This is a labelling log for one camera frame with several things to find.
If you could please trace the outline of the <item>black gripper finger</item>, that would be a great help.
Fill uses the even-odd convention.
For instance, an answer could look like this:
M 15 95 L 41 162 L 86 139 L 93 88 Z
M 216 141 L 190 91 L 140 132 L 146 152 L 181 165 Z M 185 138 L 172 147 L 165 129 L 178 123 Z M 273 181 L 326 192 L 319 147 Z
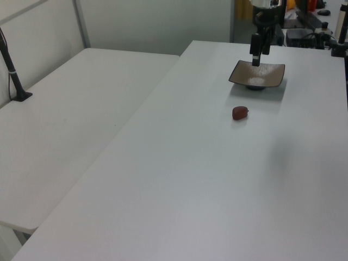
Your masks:
M 272 28 L 265 29 L 263 34 L 263 47 L 262 47 L 263 55 L 269 55 L 272 40 L 273 40 L 273 29 Z
M 252 55 L 252 66 L 260 65 L 262 38 L 259 34 L 252 34 L 250 43 L 250 54 Z

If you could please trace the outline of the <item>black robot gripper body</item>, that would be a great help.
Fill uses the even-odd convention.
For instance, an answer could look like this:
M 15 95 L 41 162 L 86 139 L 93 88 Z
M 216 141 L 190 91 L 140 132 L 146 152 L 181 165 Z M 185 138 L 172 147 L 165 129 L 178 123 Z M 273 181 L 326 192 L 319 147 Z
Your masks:
M 256 33 L 259 35 L 275 34 L 276 25 L 282 16 L 282 7 L 273 6 L 270 8 L 253 7 L 253 24 L 256 26 Z

